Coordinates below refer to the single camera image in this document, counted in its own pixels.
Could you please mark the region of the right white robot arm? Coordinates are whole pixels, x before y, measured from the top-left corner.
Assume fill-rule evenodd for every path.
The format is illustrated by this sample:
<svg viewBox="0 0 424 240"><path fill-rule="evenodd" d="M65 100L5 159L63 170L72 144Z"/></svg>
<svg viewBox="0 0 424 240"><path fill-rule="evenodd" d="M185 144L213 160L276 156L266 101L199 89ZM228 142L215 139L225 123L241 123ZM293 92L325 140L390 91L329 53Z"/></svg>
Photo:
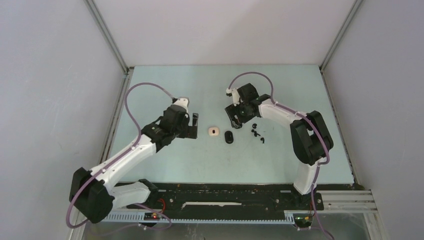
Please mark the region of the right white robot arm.
<svg viewBox="0 0 424 240"><path fill-rule="evenodd" d="M238 88L227 88L226 95L232 103L225 108L231 127L240 129L253 118L264 118L286 127L291 134L295 156L300 161L293 183L297 190L291 194L291 204L304 209L311 202L310 192L315 188L317 169L329 161L329 151L334 147L323 116L318 111L295 111L276 103L270 95L259 95L247 83Z"/></svg>

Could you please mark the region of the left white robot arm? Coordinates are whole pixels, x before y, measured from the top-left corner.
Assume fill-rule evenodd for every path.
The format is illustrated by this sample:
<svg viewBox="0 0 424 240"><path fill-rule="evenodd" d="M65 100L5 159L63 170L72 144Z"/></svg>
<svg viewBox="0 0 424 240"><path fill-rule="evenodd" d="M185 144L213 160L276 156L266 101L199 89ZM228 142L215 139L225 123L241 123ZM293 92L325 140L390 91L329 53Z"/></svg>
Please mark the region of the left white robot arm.
<svg viewBox="0 0 424 240"><path fill-rule="evenodd" d="M198 137L198 113L189 115L187 108L171 104L154 122L139 131L138 136L116 155L91 168L77 169L72 176L70 206L95 224L109 213L129 205L153 208L158 202L158 188L146 179L118 185L121 178L142 161L158 153L176 138Z"/></svg>

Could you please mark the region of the black oval charging case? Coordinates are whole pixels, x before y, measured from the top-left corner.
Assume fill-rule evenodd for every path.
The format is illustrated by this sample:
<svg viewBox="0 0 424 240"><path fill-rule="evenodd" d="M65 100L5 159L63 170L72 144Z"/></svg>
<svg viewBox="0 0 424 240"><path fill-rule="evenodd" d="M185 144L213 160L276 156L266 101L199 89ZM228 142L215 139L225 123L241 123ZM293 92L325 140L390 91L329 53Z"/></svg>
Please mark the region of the black oval charging case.
<svg viewBox="0 0 424 240"><path fill-rule="evenodd" d="M232 144L234 142L234 135L233 135L232 131L227 130L224 133L224 140L227 144Z"/></svg>

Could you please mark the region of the black mounting base rail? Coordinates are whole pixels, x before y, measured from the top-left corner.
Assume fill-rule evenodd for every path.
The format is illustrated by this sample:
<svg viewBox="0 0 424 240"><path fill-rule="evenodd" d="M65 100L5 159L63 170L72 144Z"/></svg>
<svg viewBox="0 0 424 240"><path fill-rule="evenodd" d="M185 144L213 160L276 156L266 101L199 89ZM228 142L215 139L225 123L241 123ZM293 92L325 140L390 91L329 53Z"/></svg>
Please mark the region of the black mounting base rail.
<svg viewBox="0 0 424 240"><path fill-rule="evenodd" d="M319 192L301 195L291 184L154 183L145 206L169 218L277 220L289 212L324 210Z"/></svg>

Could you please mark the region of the left aluminium frame post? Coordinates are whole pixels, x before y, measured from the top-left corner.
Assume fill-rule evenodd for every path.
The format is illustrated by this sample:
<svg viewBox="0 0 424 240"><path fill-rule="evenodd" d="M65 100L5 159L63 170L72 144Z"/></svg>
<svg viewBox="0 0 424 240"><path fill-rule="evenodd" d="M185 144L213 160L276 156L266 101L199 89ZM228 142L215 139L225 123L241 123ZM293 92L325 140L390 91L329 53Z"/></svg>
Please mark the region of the left aluminium frame post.
<svg viewBox="0 0 424 240"><path fill-rule="evenodd" d="M114 55L119 67L123 71L124 74L127 74L130 67L125 62L123 55L121 51L119 50L119 47L109 30L109 27L105 21L105 19L102 16L102 13L96 4L95 0L84 0L83 1L90 12L94 22L96 23L100 33L102 34L106 44L108 45L109 49L111 50L112 54Z"/></svg>

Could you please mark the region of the aluminium frame post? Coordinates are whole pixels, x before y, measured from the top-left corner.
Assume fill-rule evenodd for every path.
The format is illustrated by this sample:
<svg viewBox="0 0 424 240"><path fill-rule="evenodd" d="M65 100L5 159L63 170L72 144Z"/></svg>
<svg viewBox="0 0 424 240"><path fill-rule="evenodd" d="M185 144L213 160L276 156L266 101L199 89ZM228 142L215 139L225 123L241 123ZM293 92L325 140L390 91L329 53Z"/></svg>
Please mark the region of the aluminium frame post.
<svg viewBox="0 0 424 240"><path fill-rule="evenodd" d="M102 13L96 4L95 0L84 0L83 1L90 12L94 22L96 23L100 33L102 34L106 44L108 45L109 49L111 50L112 54L114 55L119 67L123 71L124 74L127 74L130 67L125 62L123 55L121 51L119 50L119 47L109 30L109 27L105 21L105 19L102 16Z"/></svg>
<svg viewBox="0 0 424 240"><path fill-rule="evenodd" d="M322 60L319 69L321 73L324 73L327 66L329 65L334 53L338 49L340 43L342 42L345 34L347 33L351 23L353 22L354 18L356 17L358 11L360 10L361 6L363 5L365 1L364 0L355 0L344 19L340 29L338 30L333 42L331 43L328 51L326 52L324 59Z"/></svg>

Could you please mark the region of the right aluminium frame post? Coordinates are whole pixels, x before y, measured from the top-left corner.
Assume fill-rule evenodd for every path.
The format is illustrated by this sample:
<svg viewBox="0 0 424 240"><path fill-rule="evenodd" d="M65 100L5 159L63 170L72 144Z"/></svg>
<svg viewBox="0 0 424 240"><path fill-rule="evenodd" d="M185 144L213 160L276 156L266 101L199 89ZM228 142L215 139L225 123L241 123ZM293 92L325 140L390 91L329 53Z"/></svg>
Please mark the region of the right aluminium frame post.
<svg viewBox="0 0 424 240"><path fill-rule="evenodd" d="M334 53L338 49L340 43L342 42L345 34L347 33L351 23L353 22L354 18L356 17L358 11L360 10L361 6L363 5L365 1L364 0L355 0L344 19L340 29L338 30L333 42L331 43L328 51L326 52L324 59L322 60L319 69L321 73L324 73L327 66L329 65Z"/></svg>

